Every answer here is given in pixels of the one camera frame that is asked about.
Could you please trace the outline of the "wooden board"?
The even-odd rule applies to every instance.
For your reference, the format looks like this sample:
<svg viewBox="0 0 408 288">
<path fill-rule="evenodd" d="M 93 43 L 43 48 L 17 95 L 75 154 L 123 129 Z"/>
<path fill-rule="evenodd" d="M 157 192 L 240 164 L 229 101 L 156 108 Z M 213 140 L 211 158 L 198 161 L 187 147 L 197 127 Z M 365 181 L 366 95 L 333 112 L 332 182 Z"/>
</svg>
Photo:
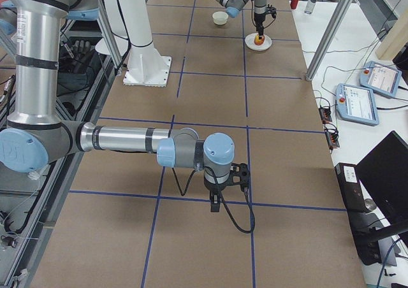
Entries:
<svg viewBox="0 0 408 288">
<path fill-rule="evenodd" d="M 375 51 L 378 59 L 392 61 L 407 43 L 408 11 L 405 10 Z"/>
</svg>

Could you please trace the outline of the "black monitor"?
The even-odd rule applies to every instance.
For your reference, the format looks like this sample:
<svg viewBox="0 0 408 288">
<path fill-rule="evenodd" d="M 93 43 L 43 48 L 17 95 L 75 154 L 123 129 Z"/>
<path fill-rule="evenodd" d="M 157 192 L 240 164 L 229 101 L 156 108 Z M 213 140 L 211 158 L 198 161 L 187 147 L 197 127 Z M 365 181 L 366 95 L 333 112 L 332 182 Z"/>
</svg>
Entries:
<svg viewBox="0 0 408 288">
<path fill-rule="evenodd" d="M 407 219 L 407 143 L 391 131 L 357 165 L 357 176 L 390 223 Z"/>
</svg>

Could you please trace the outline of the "white plate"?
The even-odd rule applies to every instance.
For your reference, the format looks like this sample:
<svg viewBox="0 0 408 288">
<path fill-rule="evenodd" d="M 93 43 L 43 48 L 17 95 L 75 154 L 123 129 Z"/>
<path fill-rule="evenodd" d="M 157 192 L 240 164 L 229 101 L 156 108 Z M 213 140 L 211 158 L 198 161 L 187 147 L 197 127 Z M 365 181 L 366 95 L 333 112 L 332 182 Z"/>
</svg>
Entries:
<svg viewBox="0 0 408 288">
<path fill-rule="evenodd" d="M 264 34 L 265 42 L 264 42 L 262 45 L 260 45 L 260 46 L 255 45 L 255 44 L 254 44 L 254 37 L 255 37 L 255 35 L 257 35 L 257 33 L 252 33 L 252 34 L 249 34 L 249 35 L 247 35 L 247 36 L 245 37 L 245 45 L 246 45 L 249 49 L 255 50 L 255 51 L 259 51 L 259 52 L 260 52 L 260 51 L 268 50 L 268 49 L 272 46 L 272 40 L 271 40 L 271 38 L 270 38 L 269 36 L 265 35 L 265 34 Z"/>
</svg>

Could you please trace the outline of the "far black orange adapter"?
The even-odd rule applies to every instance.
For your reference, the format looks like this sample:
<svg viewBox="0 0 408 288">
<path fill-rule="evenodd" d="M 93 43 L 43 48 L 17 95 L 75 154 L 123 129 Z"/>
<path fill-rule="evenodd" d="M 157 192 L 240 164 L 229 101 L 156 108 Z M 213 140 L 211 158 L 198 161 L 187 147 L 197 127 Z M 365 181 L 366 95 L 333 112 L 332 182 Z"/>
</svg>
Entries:
<svg viewBox="0 0 408 288">
<path fill-rule="evenodd" d="M 325 101 L 327 103 L 327 105 L 322 105 L 321 102 Z M 323 97 L 319 97 L 319 115 L 321 117 L 322 123 L 329 123 L 332 122 L 332 111 L 331 111 L 331 104 L 330 102 L 323 98 Z"/>
</svg>

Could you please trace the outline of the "aluminium frame post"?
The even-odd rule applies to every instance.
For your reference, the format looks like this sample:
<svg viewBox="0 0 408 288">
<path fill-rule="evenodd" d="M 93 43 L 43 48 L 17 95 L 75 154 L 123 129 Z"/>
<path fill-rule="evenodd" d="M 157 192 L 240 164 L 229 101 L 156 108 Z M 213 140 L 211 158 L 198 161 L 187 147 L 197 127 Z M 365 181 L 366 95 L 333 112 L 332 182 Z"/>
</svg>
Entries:
<svg viewBox="0 0 408 288">
<path fill-rule="evenodd" d="M 351 3 L 353 0 L 340 0 L 331 16 L 331 19 L 326 27 L 326 30 L 321 38 L 321 41 L 316 49 L 312 61 L 305 74 L 306 81 L 311 82 L 316 75 L 319 66 L 321 65 L 332 40 L 335 37 L 337 30 L 340 27 Z"/>
</svg>

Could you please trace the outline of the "blue teach pendant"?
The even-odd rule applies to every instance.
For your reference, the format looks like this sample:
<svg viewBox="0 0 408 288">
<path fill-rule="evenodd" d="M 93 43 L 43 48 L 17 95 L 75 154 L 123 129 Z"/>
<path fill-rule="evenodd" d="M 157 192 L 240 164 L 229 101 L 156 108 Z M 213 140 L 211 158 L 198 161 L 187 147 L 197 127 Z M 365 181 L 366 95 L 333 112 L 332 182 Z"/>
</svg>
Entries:
<svg viewBox="0 0 408 288">
<path fill-rule="evenodd" d="M 375 61 L 369 61 L 360 74 L 360 85 L 372 89 L 375 93 L 387 98 L 394 98 L 402 72 L 394 65 L 387 66 Z"/>
<path fill-rule="evenodd" d="M 337 113 L 340 118 L 368 126 L 379 125 L 379 115 L 372 89 L 340 83 L 336 91 Z"/>
</svg>

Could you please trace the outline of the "black computer box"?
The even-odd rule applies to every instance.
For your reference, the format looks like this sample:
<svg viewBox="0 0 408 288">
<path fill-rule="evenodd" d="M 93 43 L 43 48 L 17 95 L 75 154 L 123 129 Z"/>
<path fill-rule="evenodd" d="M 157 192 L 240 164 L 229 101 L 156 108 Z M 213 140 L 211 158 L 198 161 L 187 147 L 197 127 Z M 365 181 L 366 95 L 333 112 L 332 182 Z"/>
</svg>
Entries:
<svg viewBox="0 0 408 288">
<path fill-rule="evenodd" d="M 340 162 L 335 166 L 342 199 L 347 210 L 349 224 L 358 256 L 364 265 L 386 263 L 396 266 L 395 251 L 388 253 L 393 240 L 391 237 L 367 243 L 366 235 L 385 227 L 366 205 L 356 166 Z"/>
</svg>

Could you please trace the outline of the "white bowl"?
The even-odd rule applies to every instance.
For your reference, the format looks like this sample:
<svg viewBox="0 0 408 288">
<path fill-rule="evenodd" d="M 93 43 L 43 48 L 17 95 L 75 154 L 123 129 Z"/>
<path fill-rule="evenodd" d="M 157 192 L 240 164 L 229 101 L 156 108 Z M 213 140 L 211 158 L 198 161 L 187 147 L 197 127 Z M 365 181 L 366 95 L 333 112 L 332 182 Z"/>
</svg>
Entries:
<svg viewBox="0 0 408 288">
<path fill-rule="evenodd" d="M 212 14 L 212 20 L 215 25 L 225 25 L 229 15 L 224 11 L 216 11 Z"/>
</svg>

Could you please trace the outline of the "near black orange adapter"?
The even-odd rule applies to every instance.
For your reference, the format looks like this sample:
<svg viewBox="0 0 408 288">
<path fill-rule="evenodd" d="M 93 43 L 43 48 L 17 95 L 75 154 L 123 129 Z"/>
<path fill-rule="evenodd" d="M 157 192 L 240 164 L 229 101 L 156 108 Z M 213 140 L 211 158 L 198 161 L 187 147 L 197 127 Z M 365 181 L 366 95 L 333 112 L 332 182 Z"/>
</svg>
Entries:
<svg viewBox="0 0 408 288">
<path fill-rule="evenodd" d="M 339 130 L 334 124 L 324 124 L 324 134 L 330 151 L 340 147 L 339 143 Z"/>
</svg>

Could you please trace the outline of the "black orange adapter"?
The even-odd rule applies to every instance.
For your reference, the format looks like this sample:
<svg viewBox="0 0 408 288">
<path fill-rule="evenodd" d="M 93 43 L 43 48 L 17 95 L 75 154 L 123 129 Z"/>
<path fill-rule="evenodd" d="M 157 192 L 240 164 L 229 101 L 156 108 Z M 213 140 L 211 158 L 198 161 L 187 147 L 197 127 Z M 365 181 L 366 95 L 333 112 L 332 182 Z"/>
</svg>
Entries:
<svg viewBox="0 0 408 288">
<path fill-rule="evenodd" d="M 322 105 L 321 102 L 325 101 L 327 103 L 327 105 Z M 322 123 L 329 123 L 332 122 L 332 111 L 331 111 L 331 104 L 330 102 L 323 98 L 323 97 L 319 97 L 319 115 L 321 117 Z"/>
<path fill-rule="evenodd" d="M 324 124 L 324 134 L 330 151 L 340 147 L 339 143 L 339 130 L 334 124 Z"/>
</svg>

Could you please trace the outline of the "far blue teach pendant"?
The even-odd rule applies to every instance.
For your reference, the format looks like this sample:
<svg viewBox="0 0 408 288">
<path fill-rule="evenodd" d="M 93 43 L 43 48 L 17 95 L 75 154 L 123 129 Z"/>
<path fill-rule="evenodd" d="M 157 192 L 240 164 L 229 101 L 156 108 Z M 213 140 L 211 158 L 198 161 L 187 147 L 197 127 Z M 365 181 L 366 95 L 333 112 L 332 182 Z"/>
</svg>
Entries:
<svg viewBox="0 0 408 288">
<path fill-rule="evenodd" d="M 394 98 L 402 72 L 394 65 L 387 66 L 375 61 L 369 61 L 360 74 L 360 85 L 372 89 L 375 93 L 387 98 Z"/>
</svg>

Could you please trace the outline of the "red yellow apple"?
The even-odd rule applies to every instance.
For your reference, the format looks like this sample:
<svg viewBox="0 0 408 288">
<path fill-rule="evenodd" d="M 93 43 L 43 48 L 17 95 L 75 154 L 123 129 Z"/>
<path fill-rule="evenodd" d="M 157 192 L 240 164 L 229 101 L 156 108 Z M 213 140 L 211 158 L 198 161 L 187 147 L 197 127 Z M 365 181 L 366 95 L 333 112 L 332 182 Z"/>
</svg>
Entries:
<svg viewBox="0 0 408 288">
<path fill-rule="evenodd" d="M 257 46 L 262 45 L 265 42 L 265 37 L 263 35 L 255 35 L 254 37 L 254 44 Z"/>
</svg>

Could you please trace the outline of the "near blue teach pendant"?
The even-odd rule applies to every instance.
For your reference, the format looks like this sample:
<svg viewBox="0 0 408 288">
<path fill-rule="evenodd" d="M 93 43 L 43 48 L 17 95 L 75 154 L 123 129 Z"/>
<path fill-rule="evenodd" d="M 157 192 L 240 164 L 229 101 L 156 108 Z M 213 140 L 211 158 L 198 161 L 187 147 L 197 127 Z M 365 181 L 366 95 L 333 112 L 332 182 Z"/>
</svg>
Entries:
<svg viewBox="0 0 408 288">
<path fill-rule="evenodd" d="M 337 113 L 340 118 L 368 126 L 379 125 L 379 115 L 372 89 L 340 83 L 336 91 Z"/>
</svg>

